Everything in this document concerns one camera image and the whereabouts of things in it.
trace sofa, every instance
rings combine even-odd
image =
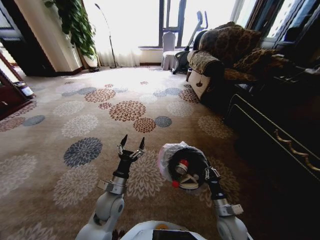
[[[206,105],[225,102],[228,105],[230,86],[250,89],[271,76],[289,71],[291,62],[275,49],[257,48],[261,34],[228,22],[202,35],[198,50],[187,59],[192,68],[188,82]]]

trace floral pattern carpet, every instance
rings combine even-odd
[[[251,235],[270,239],[270,210],[259,207],[269,201],[261,179],[236,154],[237,136],[199,103],[185,78],[156,67],[25,77],[37,97],[0,121],[0,239],[74,239],[103,193],[98,181],[118,166],[126,134],[129,150],[145,137],[146,153],[131,166],[117,230],[162,220],[217,239],[209,189],[175,189],[157,168],[165,143],[185,141],[218,169]]]

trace sheer curtain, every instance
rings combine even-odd
[[[139,66],[140,50],[137,43],[138,24],[132,9],[134,1],[117,0],[83,0],[88,18],[95,28],[94,42],[101,65],[114,66],[114,59],[109,40],[109,29],[115,61],[122,67]],[[95,6],[98,4],[103,11],[108,25],[101,11]]]

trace green leaves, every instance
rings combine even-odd
[[[71,35],[71,44],[75,45],[83,56],[92,57],[95,53],[94,32],[87,13],[80,0],[43,0],[47,8],[53,4],[58,8],[62,21],[61,29]]]

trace wall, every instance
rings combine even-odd
[[[43,0],[14,0],[56,72],[72,72],[82,66],[69,36],[61,30],[57,8]]]
[[[141,49],[140,63],[161,63],[162,49]]]

